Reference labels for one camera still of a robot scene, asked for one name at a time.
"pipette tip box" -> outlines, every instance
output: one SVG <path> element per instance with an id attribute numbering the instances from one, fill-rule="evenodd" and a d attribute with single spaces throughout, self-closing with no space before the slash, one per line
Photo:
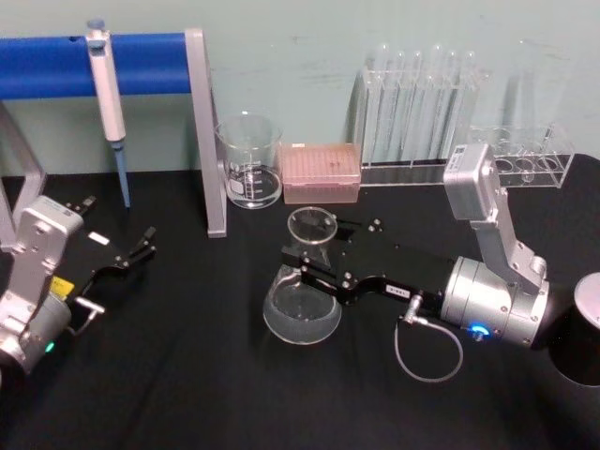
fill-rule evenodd
<path id="1" fill-rule="evenodd" d="M 284 202 L 355 203 L 361 179 L 359 154 L 353 143 L 281 145 Z"/>

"glass rim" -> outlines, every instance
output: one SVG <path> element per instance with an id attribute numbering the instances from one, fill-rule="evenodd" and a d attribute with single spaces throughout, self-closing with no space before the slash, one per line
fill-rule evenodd
<path id="1" fill-rule="evenodd" d="M 309 240 L 309 239 L 303 239 L 302 237 L 298 236 L 295 232 L 293 232 L 292 227 L 290 225 L 292 223 L 292 217 L 294 214 L 297 214 L 301 211 L 319 211 L 320 213 L 324 213 L 326 216 L 329 216 L 334 222 L 334 230 L 331 233 L 331 236 L 328 236 L 324 239 Z M 334 236 L 338 232 L 338 221 L 336 219 L 336 216 L 334 216 L 332 213 L 330 213 L 326 209 L 320 208 L 319 206 L 304 206 L 302 208 L 294 209 L 288 216 L 288 231 L 290 232 L 290 234 L 293 236 L 294 239 L 298 240 L 302 244 L 308 244 L 310 246 L 318 246 L 321 244 L 325 244 L 326 242 L 329 242 L 334 238 Z"/>
<path id="2" fill-rule="evenodd" d="M 271 126 L 271 129 L 274 131 L 273 134 L 275 135 L 275 137 L 273 139 L 271 139 L 271 141 L 265 145 L 256 145 L 256 146 L 252 146 L 252 147 L 242 147 L 240 145 L 234 145 L 232 143 L 229 143 L 228 140 L 225 139 L 225 137 L 220 133 L 219 129 L 222 129 L 223 126 L 229 124 L 233 120 L 240 119 L 243 117 L 254 117 L 254 118 L 264 120 L 266 123 L 268 123 Z M 262 150 L 264 148 L 273 146 L 278 141 L 281 141 L 281 136 L 283 135 L 283 131 L 273 120 L 269 119 L 265 115 L 254 114 L 254 113 L 230 115 L 229 117 L 225 118 L 223 121 L 219 122 L 217 124 L 217 126 L 215 127 L 214 131 L 215 131 L 215 135 L 218 137 L 218 139 L 222 143 L 224 143 L 228 147 L 235 149 L 235 150 Z"/>

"glass flask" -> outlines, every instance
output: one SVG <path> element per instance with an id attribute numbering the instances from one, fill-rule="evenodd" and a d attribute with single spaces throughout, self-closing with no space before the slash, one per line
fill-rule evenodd
<path id="1" fill-rule="evenodd" d="M 296 209 L 288 217 L 292 248 L 304 257 L 329 265 L 327 244 L 338 231 L 335 216 L 322 208 Z M 300 269 L 282 264 L 269 293 L 262 315 L 278 338 L 291 344 L 314 344 L 329 337 L 341 319 L 341 305 L 328 293 L 302 283 Z"/>

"teal wall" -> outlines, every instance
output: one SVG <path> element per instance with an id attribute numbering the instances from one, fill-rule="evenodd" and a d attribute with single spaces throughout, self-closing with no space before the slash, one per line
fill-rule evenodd
<path id="1" fill-rule="evenodd" d="M 0 34 L 80 35 L 93 17 L 114 33 L 203 28 L 219 116 L 267 114 L 288 142 L 343 138 L 356 71 L 381 41 L 405 50 L 440 43 L 475 51 L 492 72 L 477 125 L 501 122 L 509 80 L 529 65 L 536 122 L 559 121 L 580 153 L 600 157 L 596 0 L 5 0 Z M 94 99 L 7 105 L 48 172 L 113 170 Z M 124 110 L 132 171 L 193 164 L 187 96 L 127 97 Z M 2 171 L 17 173 L 4 147 Z"/>

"black table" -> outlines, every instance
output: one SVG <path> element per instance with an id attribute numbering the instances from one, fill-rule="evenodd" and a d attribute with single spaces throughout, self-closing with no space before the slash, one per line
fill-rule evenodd
<path id="1" fill-rule="evenodd" d="M 57 201 L 93 193 L 86 224 L 126 244 L 157 227 L 158 255 L 94 298 L 108 313 L 78 340 L 62 339 L 18 401 L 0 410 L 7 449 L 544 449 L 600 448 L 600 391 L 565 380 L 546 352 L 461 335 L 465 364 L 441 385 L 415 382 L 396 362 L 400 303 L 376 295 L 344 309 L 326 341 L 294 347 L 263 324 L 262 304 L 288 242 L 279 203 L 229 205 L 229 235 L 206 237 L 194 172 L 134 173 L 123 211 L 113 174 L 53 176 Z M 15 186 L 7 182 L 11 196 Z M 512 189 L 518 237 L 547 259 L 549 279 L 600 271 L 600 162 L 577 156 L 564 187 Z M 340 217 L 380 218 L 399 242 L 479 258 L 442 187 L 371 188 Z M 2 286 L 9 260 L 1 260 Z M 450 344 L 401 335 L 422 370 L 450 368 Z"/>

